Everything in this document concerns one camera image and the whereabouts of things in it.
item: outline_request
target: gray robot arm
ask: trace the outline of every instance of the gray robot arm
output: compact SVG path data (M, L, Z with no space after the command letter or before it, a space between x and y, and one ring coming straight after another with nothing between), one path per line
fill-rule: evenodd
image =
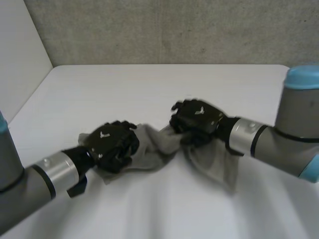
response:
M0 235L68 190L83 193L94 166L83 147L58 152L24 169L0 113Z
M319 180L319 66L287 72L274 126L229 117L198 99L177 102L172 110L169 123L176 133L185 133L184 144L200 147L217 137L231 154L252 156L310 182Z
M231 149L308 181L319 180L319 66L288 71L274 127L234 119Z
M0 236L58 194L67 191L73 198L84 193L90 168L97 165L120 172L139 147L134 127L126 121L107 123L92 132L83 146L57 152L24 169L0 112ZM102 137L103 132L109 132L109 137Z

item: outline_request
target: table surface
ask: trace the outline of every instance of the table surface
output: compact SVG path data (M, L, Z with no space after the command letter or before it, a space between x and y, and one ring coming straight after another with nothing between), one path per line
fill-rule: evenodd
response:
M91 65L54 68L11 122L28 166L106 121L167 125L170 107L202 98L233 116L273 124L287 67ZM60 195L3 239L314 239L319 185L240 159L237 193L199 175L181 153L159 172L109 185L88 173L84 195Z

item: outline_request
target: black band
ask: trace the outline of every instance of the black band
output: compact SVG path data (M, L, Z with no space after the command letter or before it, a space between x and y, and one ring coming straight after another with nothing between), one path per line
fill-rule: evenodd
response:
M298 141L303 143L319 143L319 138L300 138L300 137L292 136L290 134L283 133L277 128L274 128L274 130L281 137L284 137L293 141Z
M259 130L257 131L254 139L253 139L253 142L251 144L251 148L250 148L250 155L252 157L255 157L255 149L256 149L256 145L257 145L257 141L260 137L260 135L262 134L262 132L264 131L265 128L267 128L268 126L267 125L263 125L259 128Z
M45 181L46 186L48 187L50 194L51 194L51 199L54 199L56 196L56 192L55 192L55 188L49 178L48 175L46 175L45 171L39 167L38 165L34 164L32 165L32 168L38 173L40 174L40 176L43 178L43 180Z

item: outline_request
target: gray cloth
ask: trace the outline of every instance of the gray cloth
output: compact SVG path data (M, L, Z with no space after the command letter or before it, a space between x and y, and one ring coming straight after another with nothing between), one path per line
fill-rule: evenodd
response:
M183 135L175 134L172 128L165 127L158 131L148 124L140 124L134 129L140 141L138 151L132 156L132 163L120 174L113 174L95 168L94 171L103 178L105 184L129 172L155 172L167 165L181 148ZM79 135L79 143L87 134ZM238 156L228 153L222 141L216 139L211 143L194 148L183 147L185 158L205 176L223 184L228 190L235 191Z
M185 158L200 173L235 192L239 156L231 155L223 141L215 139L202 147L183 147L183 151Z

